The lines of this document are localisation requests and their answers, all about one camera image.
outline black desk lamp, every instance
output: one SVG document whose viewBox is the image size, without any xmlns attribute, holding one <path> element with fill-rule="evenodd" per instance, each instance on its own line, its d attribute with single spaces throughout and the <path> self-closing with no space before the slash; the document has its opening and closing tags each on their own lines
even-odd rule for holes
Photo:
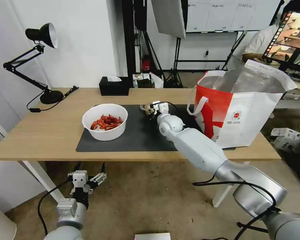
<svg viewBox="0 0 300 240">
<path fill-rule="evenodd" d="M 32 40 L 36 46 L 32 48 L 31 50 L 25 52 L 24 54 L 20 55 L 19 57 L 11 60 L 10 62 L 6 62 L 3 64 L 4 69 L 8 70 L 9 72 L 12 72 L 13 74 L 23 78 L 27 82 L 35 85 L 36 87 L 40 88 L 43 91 L 43 94 L 40 96 L 40 101 L 44 104 L 53 104 L 62 101 L 63 94 L 60 91 L 52 91 L 50 90 L 47 85 L 40 83 L 36 80 L 33 80 L 26 75 L 20 73 L 17 71 L 17 67 L 25 64 L 26 62 L 29 62 L 31 59 L 41 55 L 43 53 L 44 45 L 40 43 L 40 41 L 44 42 L 48 46 L 52 48 L 58 47 L 58 39 L 56 35 L 56 30 L 54 29 L 54 26 L 52 23 L 47 23 L 43 25 L 40 29 L 26 29 L 26 36 L 30 40 Z M 33 55 L 32 57 L 29 57 L 28 59 L 22 59 L 20 58 L 26 56 L 27 54 L 37 50 L 38 53 Z"/>
</svg>

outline black mat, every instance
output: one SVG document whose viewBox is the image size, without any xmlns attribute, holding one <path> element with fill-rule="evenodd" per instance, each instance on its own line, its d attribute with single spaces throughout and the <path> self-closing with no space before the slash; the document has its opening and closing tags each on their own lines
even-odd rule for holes
<svg viewBox="0 0 300 240">
<path fill-rule="evenodd" d="M 87 129 L 84 129 L 78 143 L 77 152 L 147 152 L 147 151 L 176 151 L 173 143 L 159 132 L 156 122 L 151 122 L 140 110 L 139 105 L 122 105 L 128 111 L 126 130 L 117 139 L 99 141 L 94 139 Z M 187 105 L 177 105 L 183 122 L 199 131 L 193 116 L 186 110 Z M 169 106 L 171 115 L 178 115 L 173 106 Z"/>
</svg>

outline red crayfish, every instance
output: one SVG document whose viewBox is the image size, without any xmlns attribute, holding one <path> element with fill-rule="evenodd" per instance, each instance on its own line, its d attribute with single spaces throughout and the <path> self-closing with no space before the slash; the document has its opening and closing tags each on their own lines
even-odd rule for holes
<svg viewBox="0 0 300 240">
<path fill-rule="evenodd" d="M 121 117 L 116 118 L 111 114 L 109 114 L 109 116 L 102 115 L 100 119 L 92 123 L 90 129 L 96 130 L 98 129 L 98 126 L 100 126 L 99 129 L 104 129 L 105 131 L 108 131 L 118 127 L 121 123 L 122 123 Z"/>
</svg>

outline table leg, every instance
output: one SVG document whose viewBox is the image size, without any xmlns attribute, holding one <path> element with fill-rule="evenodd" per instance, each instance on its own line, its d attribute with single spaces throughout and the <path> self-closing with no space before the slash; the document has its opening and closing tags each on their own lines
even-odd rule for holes
<svg viewBox="0 0 300 240">
<path fill-rule="evenodd" d="M 38 181 L 44 186 L 47 191 L 55 188 L 56 185 L 53 183 L 51 178 L 48 176 L 46 171 L 41 167 L 37 161 L 23 161 L 27 168 L 32 172 L 32 174 L 38 179 Z M 51 196 L 57 202 L 60 202 L 61 198 L 64 198 L 59 189 L 54 190 L 50 193 Z"/>
<path fill-rule="evenodd" d="M 244 165 L 249 165 L 250 162 L 244 162 Z M 213 207 L 219 207 L 220 203 L 223 201 L 223 199 L 227 196 L 227 194 L 230 192 L 231 188 L 233 188 L 231 185 L 224 185 L 221 186 L 217 194 L 212 200 Z"/>
</svg>

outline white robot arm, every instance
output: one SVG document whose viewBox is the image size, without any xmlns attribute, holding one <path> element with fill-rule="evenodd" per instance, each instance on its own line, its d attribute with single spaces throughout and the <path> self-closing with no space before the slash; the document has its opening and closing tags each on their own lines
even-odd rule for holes
<svg viewBox="0 0 300 240">
<path fill-rule="evenodd" d="M 286 189 L 257 168 L 228 160 L 215 142 L 197 129 L 185 128 L 179 117 L 170 115 L 168 103 L 156 101 L 148 109 L 148 113 L 157 116 L 160 133 L 198 169 L 210 172 L 219 181 L 244 181 L 258 185 L 271 193 L 276 204 L 283 201 Z M 239 185 L 233 197 L 252 217 L 259 216 L 273 205 L 269 194 L 248 185 Z M 300 214 L 269 212 L 261 220 L 267 226 L 270 239 L 300 240 Z"/>
<path fill-rule="evenodd" d="M 280 204 L 286 196 L 286 190 L 280 184 L 251 165 L 228 160 L 216 143 L 196 129 L 185 128 L 179 117 L 170 115 L 167 103 L 153 102 L 144 110 L 157 118 L 160 133 L 172 141 L 176 149 L 198 169 L 210 172 L 220 181 L 243 181 L 233 197 L 254 219 L 263 214 L 261 220 L 265 223 L 271 240 L 300 240 L 300 214 L 267 212 L 274 202 Z M 93 178 L 88 177 L 87 171 L 80 170 L 70 175 L 74 185 L 71 191 L 73 198 L 65 198 L 59 202 L 58 228 L 44 240 L 83 240 L 80 230 L 89 206 L 88 196 L 93 188 L 107 178 L 104 165 L 101 173 Z M 244 183 L 251 183 L 259 188 Z"/>
<path fill-rule="evenodd" d="M 89 177 L 86 170 L 77 170 L 68 176 L 73 183 L 70 193 L 73 198 L 63 198 L 58 203 L 58 228 L 50 232 L 44 240 L 83 240 L 80 230 L 83 229 L 85 213 L 89 207 L 88 197 L 94 188 L 107 179 L 104 163 L 101 172 L 94 177 Z"/>
</svg>

